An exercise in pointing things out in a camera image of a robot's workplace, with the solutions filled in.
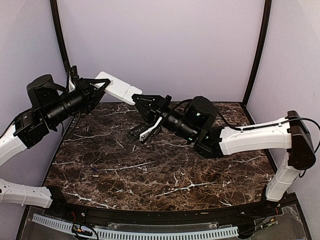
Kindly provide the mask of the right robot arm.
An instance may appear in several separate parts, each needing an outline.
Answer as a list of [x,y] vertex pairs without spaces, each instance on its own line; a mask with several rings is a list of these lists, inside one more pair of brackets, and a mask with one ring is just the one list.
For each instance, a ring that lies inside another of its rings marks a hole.
[[146,143],[162,128],[183,138],[202,157],[221,158],[240,152],[285,149],[286,156],[267,184],[263,200],[255,205],[255,213],[266,217],[282,199],[297,178],[316,163],[317,147],[305,125],[305,118],[291,110],[275,121],[247,126],[214,126],[221,116],[207,98],[196,96],[184,101],[183,113],[170,107],[171,97],[134,94],[132,100],[144,122],[128,132],[133,141]]

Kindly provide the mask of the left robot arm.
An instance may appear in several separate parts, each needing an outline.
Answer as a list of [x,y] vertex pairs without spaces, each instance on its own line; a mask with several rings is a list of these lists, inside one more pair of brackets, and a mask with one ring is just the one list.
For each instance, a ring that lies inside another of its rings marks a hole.
[[[50,74],[27,85],[31,108],[18,114],[0,136],[0,163],[3,165],[19,153],[38,144],[50,131],[76,113],[88,114],[95,109],[110,84],[107,79],[76,77],[75,88],[67,91],[54,83]],[[38,206],[67,218],[70,206],[59,187],[36,187],[0,181],[1,203]]]

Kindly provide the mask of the white remote control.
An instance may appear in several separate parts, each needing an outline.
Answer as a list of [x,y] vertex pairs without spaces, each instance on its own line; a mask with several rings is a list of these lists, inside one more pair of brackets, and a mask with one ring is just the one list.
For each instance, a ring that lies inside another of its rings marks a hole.
[[95,80],[102,80],[102,79],[109,79],[110,83],[108,86],[104,89],[104,91],[117,98],[118,100],[121,100],[122,102],[125,102],[129,105],[135,105],[135,102],[133,101],[132,96],[134,94],[142,95],[143,91],[111,74],[108,74],[104,71],[101,71],[96,77]]

